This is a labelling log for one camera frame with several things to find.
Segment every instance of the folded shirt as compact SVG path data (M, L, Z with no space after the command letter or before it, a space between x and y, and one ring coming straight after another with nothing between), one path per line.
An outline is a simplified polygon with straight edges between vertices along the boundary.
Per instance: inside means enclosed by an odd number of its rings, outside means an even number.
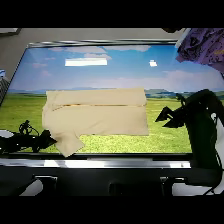
M144 88L47 91L42 126L64 156L82 148L81 135L148 135Z

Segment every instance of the purple fabric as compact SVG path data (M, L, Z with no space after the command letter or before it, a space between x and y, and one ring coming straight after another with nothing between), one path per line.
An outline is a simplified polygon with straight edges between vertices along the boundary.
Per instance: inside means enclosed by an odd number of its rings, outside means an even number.
M178 53L179 62L193 61L224 72L224 28L192 28Z

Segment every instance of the gray surface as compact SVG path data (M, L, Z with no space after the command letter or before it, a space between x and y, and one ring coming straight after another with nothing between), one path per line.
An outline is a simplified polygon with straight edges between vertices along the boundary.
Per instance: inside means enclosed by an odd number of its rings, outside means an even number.
M70 40L179 39L182 31L161 28L22 28L16 36L0 37L0 69L11 78L29 43Z

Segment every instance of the sky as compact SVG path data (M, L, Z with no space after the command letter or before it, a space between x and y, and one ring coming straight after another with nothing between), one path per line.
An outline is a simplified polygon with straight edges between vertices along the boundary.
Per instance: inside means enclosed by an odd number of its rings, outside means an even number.
M134 88L195 92L224 90L220 73L193 62L178 62L174 45L85 46L27 49L10 89ZM106 58L107 65L65 66L71 58ZM154 60L156 67L149 62Z

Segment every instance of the green grass field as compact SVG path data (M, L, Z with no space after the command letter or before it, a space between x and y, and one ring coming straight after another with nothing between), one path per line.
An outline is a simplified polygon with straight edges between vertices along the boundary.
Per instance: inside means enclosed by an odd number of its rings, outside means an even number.
M0 129L17 131L19 125L29 120L40 133L42 128L42 108L45 95L7 94L0 107ZM176 99L148 99L146 112L149 136L81 136L85 147L77 153L187 153L191 152L187 129L163 128L166 122L155 122L163 107L180 107ZM51 146L42 152L59 152Z

